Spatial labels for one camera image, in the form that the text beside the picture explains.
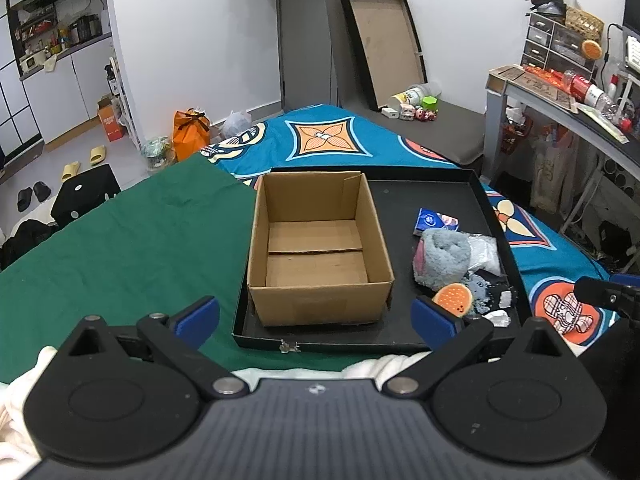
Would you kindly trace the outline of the white plastic bag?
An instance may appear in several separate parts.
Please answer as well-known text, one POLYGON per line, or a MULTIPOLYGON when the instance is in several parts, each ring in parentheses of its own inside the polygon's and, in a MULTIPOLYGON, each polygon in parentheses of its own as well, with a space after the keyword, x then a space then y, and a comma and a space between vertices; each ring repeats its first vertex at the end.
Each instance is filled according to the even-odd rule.
POLYGON ((495 310, 487 312, 483 315, 483 318, 486 318, 487 321, 491 322, 491 324, 495 327, 507 328, 511 324, 511 318, 506 310, 495 310))

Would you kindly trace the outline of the clear bubble wrap bag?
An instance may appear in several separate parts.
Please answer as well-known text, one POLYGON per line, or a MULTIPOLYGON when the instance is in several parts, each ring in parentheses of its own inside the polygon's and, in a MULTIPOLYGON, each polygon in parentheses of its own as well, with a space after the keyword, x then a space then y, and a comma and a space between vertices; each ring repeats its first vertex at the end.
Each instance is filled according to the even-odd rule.
POLYGON ((497 241, 480 234, 466 236, 470 246, 470 272, 483 270, 494 275, 502 274, 497 241))

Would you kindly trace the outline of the orange slice plush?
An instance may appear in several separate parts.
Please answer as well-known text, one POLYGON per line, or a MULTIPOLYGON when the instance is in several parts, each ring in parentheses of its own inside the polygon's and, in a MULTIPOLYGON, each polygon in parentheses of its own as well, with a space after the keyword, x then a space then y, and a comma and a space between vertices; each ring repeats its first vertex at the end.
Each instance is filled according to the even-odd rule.
POLYGON ((463 318, 470 312, 473 300, 472 292, 462 283, 446 285, 433 297, 434 304, 458 318, 463 318))

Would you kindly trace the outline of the grey fluffy plush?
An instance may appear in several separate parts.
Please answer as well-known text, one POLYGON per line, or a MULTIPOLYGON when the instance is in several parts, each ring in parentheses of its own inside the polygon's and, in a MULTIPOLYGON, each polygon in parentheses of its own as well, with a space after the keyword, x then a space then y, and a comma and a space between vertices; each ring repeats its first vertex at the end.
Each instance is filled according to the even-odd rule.
POLYGON ((464 233, 446 229, 422 232, 412 259, 414 280, 434 292, 460 282, 471 266, 471 246, 464 233))

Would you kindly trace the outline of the green cloth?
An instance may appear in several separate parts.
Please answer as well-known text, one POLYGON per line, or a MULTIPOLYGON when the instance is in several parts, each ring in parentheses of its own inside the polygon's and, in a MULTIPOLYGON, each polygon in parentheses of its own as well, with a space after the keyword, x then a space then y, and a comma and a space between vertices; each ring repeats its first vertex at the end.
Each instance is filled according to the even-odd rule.
POLYGON ((179 162, 73 221, 1 273, 1 379, 35 365, 86 315, 113 326, 174 314, 204 296, 220 322, 201 352, 227 370, 337 372, 358 353, 239 347, 232 325, 242 288, 256 193, 201 156, 179 162))

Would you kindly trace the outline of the blue tissue pack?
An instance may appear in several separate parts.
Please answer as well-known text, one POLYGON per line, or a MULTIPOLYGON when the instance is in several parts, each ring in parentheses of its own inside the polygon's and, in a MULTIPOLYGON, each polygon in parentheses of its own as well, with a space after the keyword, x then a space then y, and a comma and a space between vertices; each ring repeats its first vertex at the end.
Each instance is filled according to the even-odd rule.
POLYGON ((413 228, 413 235, 420 236, 427 229, 445 229, 457 232, 459 229, 457 218, 442 214, 427 208, 420 208, 413 228))

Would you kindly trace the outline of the open brown cardboard box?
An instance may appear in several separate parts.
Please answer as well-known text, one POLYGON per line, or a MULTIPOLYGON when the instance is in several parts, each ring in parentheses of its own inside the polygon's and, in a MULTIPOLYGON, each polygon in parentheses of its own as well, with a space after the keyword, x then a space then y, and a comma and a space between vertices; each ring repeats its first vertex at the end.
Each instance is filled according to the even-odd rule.
POLYGON ((367 177, 270 172, 256 192, 246 284, 262 325, 378 322, 395 275, 367 177))

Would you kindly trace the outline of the orange bag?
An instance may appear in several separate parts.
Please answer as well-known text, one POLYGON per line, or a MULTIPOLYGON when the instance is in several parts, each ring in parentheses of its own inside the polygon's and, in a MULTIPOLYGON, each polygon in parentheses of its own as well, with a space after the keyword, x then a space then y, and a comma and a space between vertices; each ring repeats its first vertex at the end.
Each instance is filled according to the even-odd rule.
POLYGON ((174 115, 171 142, 178 162, 205 148, 210 141, 210 122, 204 112, 189 108, 174 115))

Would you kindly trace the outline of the black slipper pair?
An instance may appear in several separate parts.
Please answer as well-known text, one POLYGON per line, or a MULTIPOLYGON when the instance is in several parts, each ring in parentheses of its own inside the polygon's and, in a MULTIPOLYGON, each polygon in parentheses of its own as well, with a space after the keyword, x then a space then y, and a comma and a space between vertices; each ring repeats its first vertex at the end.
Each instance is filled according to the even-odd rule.
POLYGON ((51 189, 42 181, 37 181, 29 188, 22 188, 17 194, 16 208, 18 212, 24 212, 30 206, 35 197, 39 203, 45 202, 51 196, 51 189))

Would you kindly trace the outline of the red round toy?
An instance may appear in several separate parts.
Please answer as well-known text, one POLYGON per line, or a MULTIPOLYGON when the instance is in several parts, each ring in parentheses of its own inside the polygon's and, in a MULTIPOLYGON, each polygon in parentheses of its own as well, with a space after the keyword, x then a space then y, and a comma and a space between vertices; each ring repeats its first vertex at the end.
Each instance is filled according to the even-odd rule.
POLYGON ((434 122, 436 118, 436 110, 426 110, 425 108, 418 107, 414 112, 414 119, 419 122, 434 122))

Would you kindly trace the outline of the clear plastic bag on floor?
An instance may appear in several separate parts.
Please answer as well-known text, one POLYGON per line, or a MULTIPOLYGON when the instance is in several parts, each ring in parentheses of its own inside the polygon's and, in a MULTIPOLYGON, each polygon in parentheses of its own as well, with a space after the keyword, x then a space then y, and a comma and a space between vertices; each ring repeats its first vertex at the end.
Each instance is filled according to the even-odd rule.
POLYGON ((237 136, 252 125, 252 115, 244 110, 244 112, 231 112, 224 120, 220 127, 220 134, 224 139, 230 139, 237 136))

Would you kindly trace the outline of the red plastic bottle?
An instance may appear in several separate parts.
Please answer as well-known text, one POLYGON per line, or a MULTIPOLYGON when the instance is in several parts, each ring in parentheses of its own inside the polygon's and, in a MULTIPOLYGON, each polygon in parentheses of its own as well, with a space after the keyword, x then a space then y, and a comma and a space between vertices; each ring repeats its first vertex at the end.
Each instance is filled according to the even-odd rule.
POLYGON ((593 107, 605 116, 614 116, 617 106, 608 94, 576 70, 566 70, 562 85, 576 101, 593 107))

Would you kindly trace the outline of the grey desk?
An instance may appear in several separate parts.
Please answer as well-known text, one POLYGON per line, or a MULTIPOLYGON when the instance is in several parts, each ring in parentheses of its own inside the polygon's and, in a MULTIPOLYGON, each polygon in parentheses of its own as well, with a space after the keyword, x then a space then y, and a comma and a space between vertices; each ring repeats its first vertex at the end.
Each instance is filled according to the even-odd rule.
POLYGON ((639 143, 625 144, 611 136, 612 128, 602 128, 590 118, 591 110, 578 110, 578 104, 566 93, 555 89, 518 65, 503 65, 488 72, 486 81, 486 114, 484 135, 484 159, 482 181, 491 183, 496 178, 502 142, 503 118, 506 116, 506 101, 514 99, 536 110, 567 128, 582 140, 592 145, 601 155, 597 166, 591 171, 584 192, 565 219, 561 230, 565 231, 588 196, 597 191, 602 179, 601 168, 605 159, 622 166, 634 179, 639 177, 639 143))

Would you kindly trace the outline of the white bottle on bench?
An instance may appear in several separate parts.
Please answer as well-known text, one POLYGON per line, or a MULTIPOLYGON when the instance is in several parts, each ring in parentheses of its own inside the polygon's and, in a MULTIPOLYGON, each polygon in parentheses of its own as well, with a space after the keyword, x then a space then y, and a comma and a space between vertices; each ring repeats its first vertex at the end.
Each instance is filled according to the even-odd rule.
POLYGON ((431 84, 412 84, 407 90, 391 96, 386 105, 399 112, 401 105, 409 104, 418 107, 426 96, 438 99, 441 93, 442 88, 436 82, 431 84))

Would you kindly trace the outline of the orange carton on floor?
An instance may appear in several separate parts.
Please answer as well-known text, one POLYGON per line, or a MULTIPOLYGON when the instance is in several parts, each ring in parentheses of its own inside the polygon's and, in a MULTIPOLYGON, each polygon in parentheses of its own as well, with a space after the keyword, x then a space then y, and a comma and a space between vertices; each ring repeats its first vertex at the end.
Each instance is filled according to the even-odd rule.
POLYGON ((119 123, 112 100, 108 96, 104 96, 98 102, 98 117, 107 140, 114 142, 125 136, 125 127, 119 123))

